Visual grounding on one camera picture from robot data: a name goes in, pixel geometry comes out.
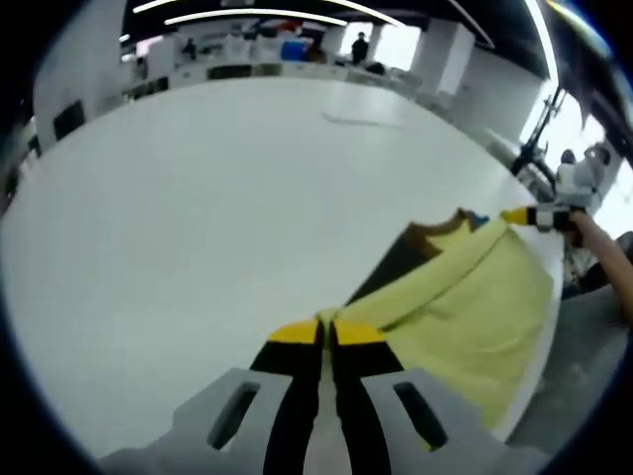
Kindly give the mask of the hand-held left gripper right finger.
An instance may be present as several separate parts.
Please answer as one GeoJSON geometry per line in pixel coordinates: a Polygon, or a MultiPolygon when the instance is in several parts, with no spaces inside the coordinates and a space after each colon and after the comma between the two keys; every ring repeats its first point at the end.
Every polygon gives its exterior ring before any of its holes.
{"type": "Polygon", "coordinates": [[[483,474],[473,409],[426,372],[406,370],[368,324],[334,321],[336,410],[355,474],[483,474]]]}

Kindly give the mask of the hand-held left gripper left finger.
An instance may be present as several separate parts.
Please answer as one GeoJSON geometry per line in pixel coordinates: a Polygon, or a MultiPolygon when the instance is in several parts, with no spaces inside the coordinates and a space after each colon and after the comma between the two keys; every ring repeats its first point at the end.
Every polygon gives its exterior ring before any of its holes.
{"type": "Polygon", "coordinates": [[[324,328],[272,332],[247,369],[233,368],[179,407],[177,474],[300,474],[318,409],[324,328]]]}

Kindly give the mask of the person's right hand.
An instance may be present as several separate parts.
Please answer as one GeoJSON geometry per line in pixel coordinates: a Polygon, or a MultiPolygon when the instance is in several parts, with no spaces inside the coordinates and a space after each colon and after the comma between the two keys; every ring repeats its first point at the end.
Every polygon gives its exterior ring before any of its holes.
{"type": "Polygon", "coordinates": [[[594,228],[591,216],[582,211],[569,213],[569,228],[565,232],[568,243],[576,248],[589,249],[594,228]]]}

